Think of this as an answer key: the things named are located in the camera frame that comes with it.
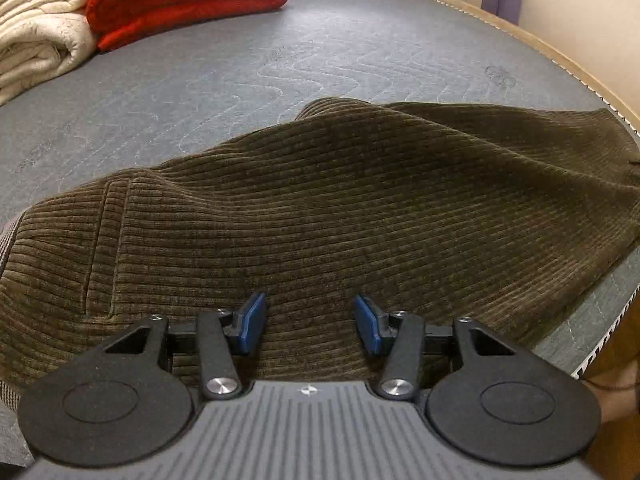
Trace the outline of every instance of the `black circular mount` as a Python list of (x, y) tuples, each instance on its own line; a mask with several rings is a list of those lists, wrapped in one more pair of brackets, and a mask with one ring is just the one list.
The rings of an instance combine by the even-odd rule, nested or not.
[(164, 447), (192, 412), (188, 389), (142, 355), (71, 363), (27, 389), (18, 421), (34, 452), (79, 467), (133, 462)]
[(474, 359), (436, 384), (426, 415), (465, 454), (514, 467), (574, 458), (600, 424), (593, 395), (533, 356)]

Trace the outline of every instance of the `brown cloth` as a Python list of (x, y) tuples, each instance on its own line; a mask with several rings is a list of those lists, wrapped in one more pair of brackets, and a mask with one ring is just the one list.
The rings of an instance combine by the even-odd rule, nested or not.
[(0, 377), (19, 391), (142, 316), (258, 290), (260, 378), (366, 378), (357, 292), (533, 344), (638, 238), (638, 159), (605, 109), (314, 101), (27, 210), (0, 268)]

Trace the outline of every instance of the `gray quilted mattress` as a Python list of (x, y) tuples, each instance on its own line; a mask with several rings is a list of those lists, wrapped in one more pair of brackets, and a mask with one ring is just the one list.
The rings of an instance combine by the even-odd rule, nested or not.
[[(96, 176), (291, 120), (329, 95), (605, 106), (533, 49), (434, 0), (290, 0), (279, 12), (201, 23), (102, 54), (1, 107), (0, 222)], [(639, 282), (636, 251), (536, 351), (575, 373)]]

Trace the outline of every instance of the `wall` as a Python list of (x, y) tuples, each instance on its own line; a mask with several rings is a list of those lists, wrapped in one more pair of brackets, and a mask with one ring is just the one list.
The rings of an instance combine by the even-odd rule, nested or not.
[(640, 114), (640, 0), (523, 0), (520, 26)]

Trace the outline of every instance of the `metal screw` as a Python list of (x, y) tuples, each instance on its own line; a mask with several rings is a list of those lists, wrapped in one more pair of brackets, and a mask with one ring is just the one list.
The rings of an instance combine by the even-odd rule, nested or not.
[(212, 394), (226, 395), (232, 394), (238, 389), (238, 381), (231, 377), (215, 377), (207, 382), (207, 390)]
[(389, 379), (380, 384), (380, 388), (382, 388), (382, 391), (387, 395), (399, 397), (411, 393), (414, 386), (404, 379)]

